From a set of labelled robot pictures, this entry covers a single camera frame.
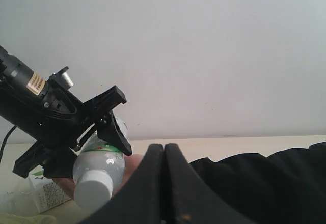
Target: cable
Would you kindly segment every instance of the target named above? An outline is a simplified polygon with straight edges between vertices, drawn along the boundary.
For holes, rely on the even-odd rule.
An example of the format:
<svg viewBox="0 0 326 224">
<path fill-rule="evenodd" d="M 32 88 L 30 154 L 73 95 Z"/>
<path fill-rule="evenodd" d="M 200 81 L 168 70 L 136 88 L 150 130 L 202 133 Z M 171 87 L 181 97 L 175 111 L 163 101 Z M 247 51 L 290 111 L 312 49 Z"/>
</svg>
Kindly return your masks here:
<svg viewBox="0 0 326 224">
<path fill-rule="evenodd" d="M 17 126 L 13 126 L 10 131 L 8 131 L 7 135 L 5 136 L 4 141 L 2 142 L 1 145 L 1 149 L 0 149 L 0 163 L 1 163 L 1 159 L 2 159 L 2 155 L 4 154 L 4 150 L 5 150 L 5 145 L 7 143 L 8 138 L 10 137 L 10 135 L 13 133 L 13 131 L 17 128 Z"/>
</svg>

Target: plastic bottle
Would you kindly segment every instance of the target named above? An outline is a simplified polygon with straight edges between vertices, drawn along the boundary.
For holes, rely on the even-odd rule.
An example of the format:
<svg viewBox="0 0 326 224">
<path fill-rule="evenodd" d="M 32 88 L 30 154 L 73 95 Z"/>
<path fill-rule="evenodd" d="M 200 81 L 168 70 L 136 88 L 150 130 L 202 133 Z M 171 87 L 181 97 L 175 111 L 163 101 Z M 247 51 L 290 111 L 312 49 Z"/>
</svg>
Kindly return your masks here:
<svg viewBox="0 0 326 224">
<path fill-rule="evenodd" d="M 118 126 L 127 138 L 127 127 L 116 118 Z M 107 203 L 112 192 L 121 184 L 125 170 L 123 153 L 107 145 L 94 133 L 83 146 L 73 168 L 76 184 L 74 199 L 84 209 L 95 211 Z"/>
<path fill-rule="evenodd" d="M 14 191 L 0 195 L 0 212 L 18 216 L 35 216 L 70 198 L 43 171 L 19 181 Z"/>
</svg>

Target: table surface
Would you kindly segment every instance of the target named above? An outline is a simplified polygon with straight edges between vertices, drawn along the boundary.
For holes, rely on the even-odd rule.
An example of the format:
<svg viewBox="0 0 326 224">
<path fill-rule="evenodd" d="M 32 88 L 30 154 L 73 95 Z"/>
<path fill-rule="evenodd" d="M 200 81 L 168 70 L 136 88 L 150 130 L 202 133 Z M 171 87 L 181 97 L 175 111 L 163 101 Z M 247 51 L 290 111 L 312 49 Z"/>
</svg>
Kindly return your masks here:
<svg viewBox="0 0 326 224">
<path fill-rule="evenodd" d="M 270 155 L 274 152 L 293 147 L 306 148 L 313 143 L 326 141 L 326 135 L 319 136 L 289 136 L 289 137 L 253 137 L 253 138 L 204 138 L 204 139 L 171 139 L 130 141 L 135 153 L 144 154 L 151 143 L 178 143 L 188 161 L 202 157 L 210 157 L 214 161 L 221 160 L 239 153 L 261 153 Z M 32 144 L 7 144 L 0 164 L 0 194 L 12 192 L 17 183 L 22 180 L 12 173 L 15 160 Z M 43 214 L 55 216 L 58 223 L 79 223 L 90 215 L 81 209 L 74 201 L 68 201 Z"/>
</svg>

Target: black sleeve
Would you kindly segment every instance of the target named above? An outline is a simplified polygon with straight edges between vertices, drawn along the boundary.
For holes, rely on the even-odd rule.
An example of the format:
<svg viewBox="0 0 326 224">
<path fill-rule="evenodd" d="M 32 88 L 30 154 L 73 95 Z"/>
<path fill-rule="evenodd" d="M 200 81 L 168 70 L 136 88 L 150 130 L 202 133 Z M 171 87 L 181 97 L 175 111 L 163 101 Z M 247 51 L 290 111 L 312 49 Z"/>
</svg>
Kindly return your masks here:
<svg viewBox="0 0 326 224">
<path fill-rule="evenodd" d="M 191 166 L 226 203 L 256 223 L 326 223 L 326 143 L 267 158 L 203 158 Z"/>
</svg>

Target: white bottle cap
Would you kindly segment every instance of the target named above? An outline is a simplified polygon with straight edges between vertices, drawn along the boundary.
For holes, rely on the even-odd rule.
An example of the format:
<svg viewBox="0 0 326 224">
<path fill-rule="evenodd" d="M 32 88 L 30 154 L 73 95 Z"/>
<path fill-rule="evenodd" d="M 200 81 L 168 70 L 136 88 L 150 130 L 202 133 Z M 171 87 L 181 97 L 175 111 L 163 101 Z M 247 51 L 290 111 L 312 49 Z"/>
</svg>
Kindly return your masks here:
<svg viewBox="0 0 326 224">
<path fill-rule="evenodd" d="M 81 208 L 95 211 L 111 199 L 112 192 L 111 177 L 104 171 L 91 170 L 78 180 L 74 198 Z"/>
</svg>

